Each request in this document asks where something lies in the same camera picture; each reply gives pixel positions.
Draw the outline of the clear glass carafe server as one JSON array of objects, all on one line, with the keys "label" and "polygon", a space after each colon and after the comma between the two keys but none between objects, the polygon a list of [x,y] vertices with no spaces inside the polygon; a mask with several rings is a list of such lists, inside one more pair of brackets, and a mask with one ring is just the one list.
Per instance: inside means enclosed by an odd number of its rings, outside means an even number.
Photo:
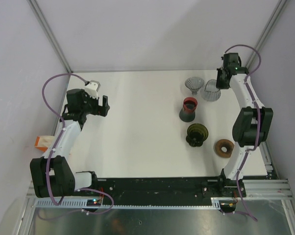
[{"label": "clear glass carafe server", "polygon": [[217,101],[221,96],[221,90],[216,87],[215,79],[209,80],[200,90],[201,97],[209,102]]}]

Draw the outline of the clear glass dripper cone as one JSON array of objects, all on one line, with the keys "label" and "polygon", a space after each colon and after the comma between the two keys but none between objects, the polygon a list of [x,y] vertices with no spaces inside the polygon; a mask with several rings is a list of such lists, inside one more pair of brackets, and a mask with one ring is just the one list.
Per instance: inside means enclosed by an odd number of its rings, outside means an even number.
[{"label": "clear glass dripper cone", "polygon": [[192,92],[192,95],[197,95],[198,91],[202,88],[203,85],[204,80],[201,77],[189,77],[185,81],[185,86]]}]

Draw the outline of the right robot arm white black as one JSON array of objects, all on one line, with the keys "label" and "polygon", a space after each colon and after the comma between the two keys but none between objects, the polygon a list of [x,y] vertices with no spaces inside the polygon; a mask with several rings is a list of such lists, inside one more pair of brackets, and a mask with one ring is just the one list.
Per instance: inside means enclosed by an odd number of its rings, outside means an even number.
[{"label": "right robot arm white black", "polygon": [[266,108],[258,98],[251,83],[251,73],[242,66],[238,53],[225,53],[222,60],[222,67],[217,69],[216,87],[233,90],[240,112],[232,128],[234,148],[229,162],[221,170],[217,192],[221,196],[240,196],[245,191],[244,165],[249,154],[267,139],[273,110]]}]

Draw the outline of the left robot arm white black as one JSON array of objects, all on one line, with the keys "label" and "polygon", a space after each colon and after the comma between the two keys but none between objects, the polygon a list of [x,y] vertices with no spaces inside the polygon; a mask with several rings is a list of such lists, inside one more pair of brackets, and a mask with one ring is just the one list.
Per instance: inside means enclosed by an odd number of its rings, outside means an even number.
[{"label": "left robot arm white black", "polygon": [[84,89],[72,89],[67,91],[66,98],[57,136],[42,157],[30,162],[34,191],[39,198],[74,196],[79,189],[92,196],[99,190],[95,172],[74,173],[68,158],[87,116],[107,116],[108,97],[104,95],[100,105],[99,99],[92,98]]}]

